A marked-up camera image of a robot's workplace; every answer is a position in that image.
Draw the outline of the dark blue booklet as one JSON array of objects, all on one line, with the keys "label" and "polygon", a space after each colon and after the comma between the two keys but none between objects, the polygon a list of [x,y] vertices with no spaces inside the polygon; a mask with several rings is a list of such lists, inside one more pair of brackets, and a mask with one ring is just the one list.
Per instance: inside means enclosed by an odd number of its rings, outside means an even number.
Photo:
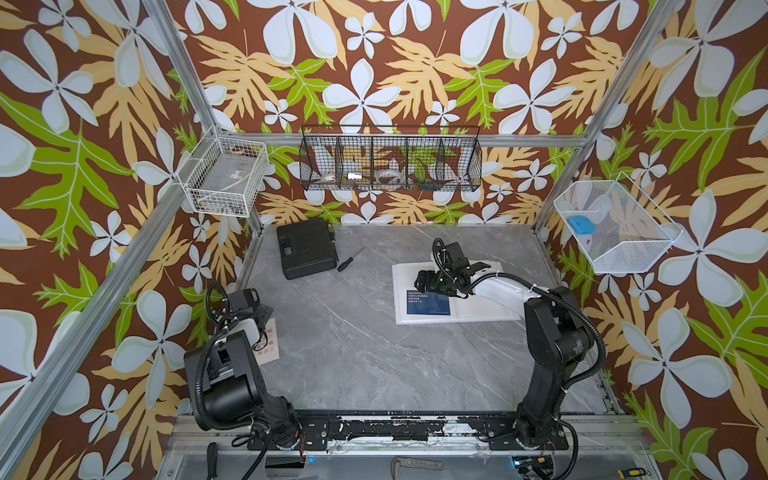
[{"label": "dark blue booklet", "polygon": [[450,316],[450,299],[434,292],[407,290],[406,312],[417,316]]}]

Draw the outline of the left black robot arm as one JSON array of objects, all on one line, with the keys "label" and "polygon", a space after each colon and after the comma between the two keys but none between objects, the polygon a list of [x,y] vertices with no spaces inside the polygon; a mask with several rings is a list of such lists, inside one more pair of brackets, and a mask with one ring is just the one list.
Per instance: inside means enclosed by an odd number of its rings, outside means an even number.
[{"label": "left black robot arm", "polygon": [[301,425],[292,404],[268,392],[257,355],[276,338],[268,330],[273,309],[258,292],[228,293],[219,283],[208,287],[204,313],[214,332],[206,343],[184,354],[192,414],[204,431],[247,427],[271,444],[292,449]]}]

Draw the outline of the white photo album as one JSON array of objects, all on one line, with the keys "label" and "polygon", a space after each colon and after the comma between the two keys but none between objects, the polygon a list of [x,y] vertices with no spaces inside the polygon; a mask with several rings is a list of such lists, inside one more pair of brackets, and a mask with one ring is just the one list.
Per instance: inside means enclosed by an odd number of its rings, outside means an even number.
[{"label": "white photo album", "polygon": [[521,303],[513,309],[478,295],[469,298],[450,299],[450,316],[417,316],[406,312],[406,291],[416,290],[414,281],[420,270],[435,270],[431,262],[401,263],[392,267],[395,321],[397,325],[427,325],[471,322],[522,321],[524,311]]}]

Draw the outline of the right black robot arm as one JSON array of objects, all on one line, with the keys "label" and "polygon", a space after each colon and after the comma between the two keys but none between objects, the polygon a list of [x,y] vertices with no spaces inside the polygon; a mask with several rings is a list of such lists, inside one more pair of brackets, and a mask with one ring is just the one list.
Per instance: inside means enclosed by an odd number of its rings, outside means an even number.
[{"label": "right black robot arm", "polygon": [[515,441],[544,446],[562,427],[561,406],[569,389],[598,373],[606,360],[604,340],[565,286],[545,288],[484,262],[472,263],[459,243],[432,243],[434,270],[421,270],[414,287],[466,300],[491,300],[522,315],[526,342],[534,360],[528,390],[516,408]]}]

